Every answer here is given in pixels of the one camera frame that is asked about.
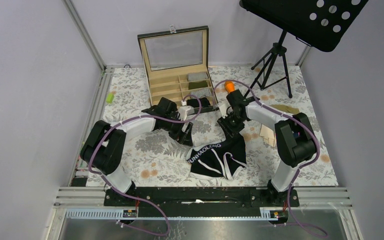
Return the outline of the black underwear white trim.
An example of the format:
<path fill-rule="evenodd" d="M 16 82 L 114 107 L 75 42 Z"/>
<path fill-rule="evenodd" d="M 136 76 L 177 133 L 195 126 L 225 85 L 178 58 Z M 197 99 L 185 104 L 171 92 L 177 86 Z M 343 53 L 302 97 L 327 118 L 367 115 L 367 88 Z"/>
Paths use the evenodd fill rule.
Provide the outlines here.
<path fill-rule="evenodd" d="M 241 134 L 226 140 L 192 147 L 186 155 L 189 175 L 196 179 L 234 180 L 247 168 L 246 143 Z"/>

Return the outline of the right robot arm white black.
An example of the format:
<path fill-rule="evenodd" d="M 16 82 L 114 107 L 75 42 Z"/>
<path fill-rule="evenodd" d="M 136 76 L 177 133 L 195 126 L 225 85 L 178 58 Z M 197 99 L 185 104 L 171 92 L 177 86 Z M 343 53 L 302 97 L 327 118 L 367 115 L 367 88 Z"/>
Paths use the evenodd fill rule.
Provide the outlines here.
<path fill-rule="evenodd" d="M 320 156 L 320 144 L 308 116 L 285 113 L 263 104 L 255 96 L 245 98 L 239 90 L 230 92 L 226 101 L 218 103 L 215 108 L 221 114 L 217 122 L 227 137 L 242 131 L 246 121 L 256 121 L 274 132 L 281 162 L 269 181 L 271 189 L 266 198 L 273 206 L 281 205 L 301 168 Z"/>

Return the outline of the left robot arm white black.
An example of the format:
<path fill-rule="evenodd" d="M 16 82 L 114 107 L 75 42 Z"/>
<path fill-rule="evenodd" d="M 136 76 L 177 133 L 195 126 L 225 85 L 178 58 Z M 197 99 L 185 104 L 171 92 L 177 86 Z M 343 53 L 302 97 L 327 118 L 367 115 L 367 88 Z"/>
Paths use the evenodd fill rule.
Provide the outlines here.
<path fill-rule="evenodd" d="M 167 131 L 168 136 L 181 145 L 192 146 L 191 120 L 187 120 L 195 109 L 183 103 L 177 104 L 165 97 L 132 118 L 114 125 L 97 121 L 91 129 L 80 158 L 87 162 L 90 172 L 97 174 L 116 192 L 116 199 L 124 206 L 132 204 L 135 192 L 133 181 L 121 167 L 125 143 L 142 134 L 156 130 Z"/>

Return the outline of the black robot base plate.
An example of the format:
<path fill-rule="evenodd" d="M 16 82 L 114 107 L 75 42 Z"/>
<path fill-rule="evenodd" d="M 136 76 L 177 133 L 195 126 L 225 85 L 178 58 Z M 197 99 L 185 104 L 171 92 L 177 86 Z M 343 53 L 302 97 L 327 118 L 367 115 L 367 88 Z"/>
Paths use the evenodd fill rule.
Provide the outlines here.
<path fill-rule="evenodd" d="M 104 206 L 132 207 L 142 218 L 262 218 L 263 210 L 287 211 L 300 201 L 296 190 L 272 193 L 266 187 L 134 187 L 121 196 L 105 192 Z"/>

